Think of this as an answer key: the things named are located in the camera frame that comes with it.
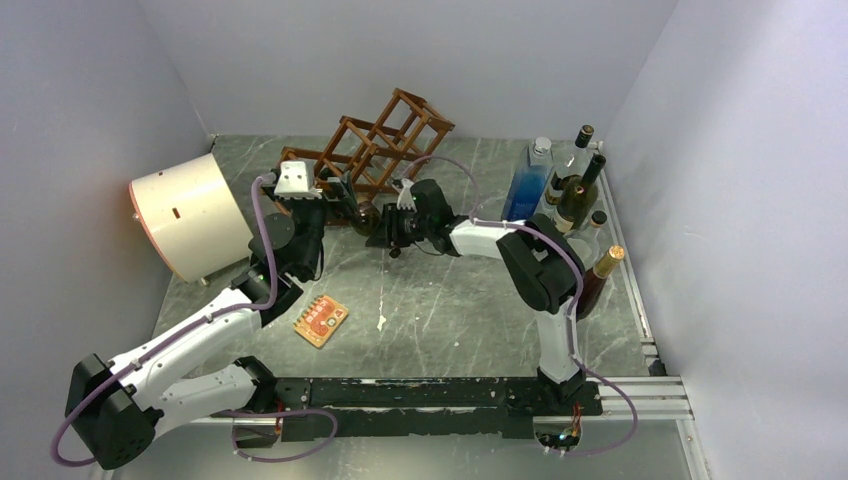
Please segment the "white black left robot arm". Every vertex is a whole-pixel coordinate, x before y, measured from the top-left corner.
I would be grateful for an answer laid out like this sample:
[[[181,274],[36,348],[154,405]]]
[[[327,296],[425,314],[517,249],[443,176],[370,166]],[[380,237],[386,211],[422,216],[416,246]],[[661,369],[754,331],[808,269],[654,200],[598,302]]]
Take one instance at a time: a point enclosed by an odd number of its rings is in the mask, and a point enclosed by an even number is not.
[[[329,435],[336,436],[335,415],[283,399],[277,377],[252,356],[208,375],[185,376],[230,342],[282,316],[302,295],[301,283],[323,269],[327,206],[319,190],[277,190],[275,196],[288,202],[290,212],[262,214],[263,189],[283,183],[283,175],[274,172],[253,181],[258,249],[230,286],[147,343],[109,361],[91,354],[74,367],[65,418],[49,447],[56,464],[114,470],[163,435],[209,415],[278,423],[321,416],[330,422]]]

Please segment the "brown wooden wine rack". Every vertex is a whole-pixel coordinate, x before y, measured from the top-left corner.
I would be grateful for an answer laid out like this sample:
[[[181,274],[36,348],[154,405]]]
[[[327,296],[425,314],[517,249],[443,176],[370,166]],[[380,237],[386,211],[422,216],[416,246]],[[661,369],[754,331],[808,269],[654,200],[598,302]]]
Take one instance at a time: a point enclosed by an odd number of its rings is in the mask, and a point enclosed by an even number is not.
[[[286,164],[303,161],[314,187],[330,201],[326,223],[348,225],[350,220],[338,204],[343,196],[332,190],[333,179],[349,180],[348,196],[355,207],[380,194],[396,195],[392,182],[399,168],[408,168],[413,179],[422,166],[412,163],[432,154],[454,128],[425,98],[396,88],[377,120],[343,116],[323,149],[286,146],[273,172],[279,175]]]

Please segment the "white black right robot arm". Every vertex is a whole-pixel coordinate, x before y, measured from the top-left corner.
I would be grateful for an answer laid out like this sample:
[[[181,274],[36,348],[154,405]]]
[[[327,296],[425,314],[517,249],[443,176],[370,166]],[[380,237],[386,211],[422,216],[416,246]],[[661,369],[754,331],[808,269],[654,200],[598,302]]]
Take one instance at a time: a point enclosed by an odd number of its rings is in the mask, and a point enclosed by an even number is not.
[[[552,221],[540,214],[515,222],[458,215],[434,180],[406,180],[398,200],[384,205],[366,244],[396,258],[402,249],[422,241],[439,255],[503,262],[521,300],[534,312],[541,352],[540,402],[550,413],[565,413],[586,381],[575,342],[585,268]]]

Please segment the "green bottle silver cap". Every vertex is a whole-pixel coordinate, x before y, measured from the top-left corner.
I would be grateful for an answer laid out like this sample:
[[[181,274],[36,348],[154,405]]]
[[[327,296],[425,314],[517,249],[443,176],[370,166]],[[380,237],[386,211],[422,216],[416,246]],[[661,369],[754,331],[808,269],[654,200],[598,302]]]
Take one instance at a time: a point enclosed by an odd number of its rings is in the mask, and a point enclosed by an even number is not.
[[[387,251],[392,259],[398,258],[401,255],[401,249],[395,245],[396,234],[394,229],[397,226],[396,215],[394,213],[389,213],[388,216],[384,218],[371,201],[362,201],[358,204],[358,211],[356,212],[354,219],[351,220],[351,226],[355,232],[367,239],[381,221],[386,222],[389,225],[391,247],[382,250]]]

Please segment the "dark green wine bottle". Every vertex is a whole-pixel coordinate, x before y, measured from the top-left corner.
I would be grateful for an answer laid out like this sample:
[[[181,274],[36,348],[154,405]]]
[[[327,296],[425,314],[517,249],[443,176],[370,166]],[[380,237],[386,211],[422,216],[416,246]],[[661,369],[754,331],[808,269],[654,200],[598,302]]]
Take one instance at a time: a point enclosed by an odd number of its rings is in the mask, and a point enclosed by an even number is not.
[[[571,176],[566,182],[554,215],[554,223],[562,234],[579,229],[598,198],[596,181],[607,159],[596,153],[582,175]]]

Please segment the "brown bottle gold foil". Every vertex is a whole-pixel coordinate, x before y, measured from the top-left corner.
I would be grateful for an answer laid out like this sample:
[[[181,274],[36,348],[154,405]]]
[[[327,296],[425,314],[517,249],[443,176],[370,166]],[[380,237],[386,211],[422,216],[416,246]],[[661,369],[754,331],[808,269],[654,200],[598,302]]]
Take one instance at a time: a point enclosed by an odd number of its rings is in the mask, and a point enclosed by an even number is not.
[[[584,275],[584,286],[577,302],[576,318],[582,320],[595,309],[608,278],[625,259],[626,250],[621,245],[611,246]]]

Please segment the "clear bottle white label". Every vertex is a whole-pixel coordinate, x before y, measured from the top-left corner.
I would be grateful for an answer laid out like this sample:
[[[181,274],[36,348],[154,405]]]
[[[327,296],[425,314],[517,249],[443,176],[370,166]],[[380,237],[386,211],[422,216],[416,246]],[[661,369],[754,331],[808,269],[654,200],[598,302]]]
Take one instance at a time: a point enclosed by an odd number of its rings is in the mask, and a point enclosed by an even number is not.
[[[607,220],[605,212],[595,210],[579,231],[574,231],[566,237],[568,245],[586,269],[592,267],[601,255],[599,234]]]

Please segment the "blue clear plastic bottle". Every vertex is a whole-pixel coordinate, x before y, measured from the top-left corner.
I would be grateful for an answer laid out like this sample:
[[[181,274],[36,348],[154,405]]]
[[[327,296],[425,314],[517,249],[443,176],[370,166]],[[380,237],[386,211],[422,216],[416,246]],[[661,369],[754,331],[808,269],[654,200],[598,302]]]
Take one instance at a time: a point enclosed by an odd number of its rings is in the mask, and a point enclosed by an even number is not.
[[[552,141],[547,137],[537,137],[522,149],[502,209],[502,220],[524,220],[535,213],[553,164]]]

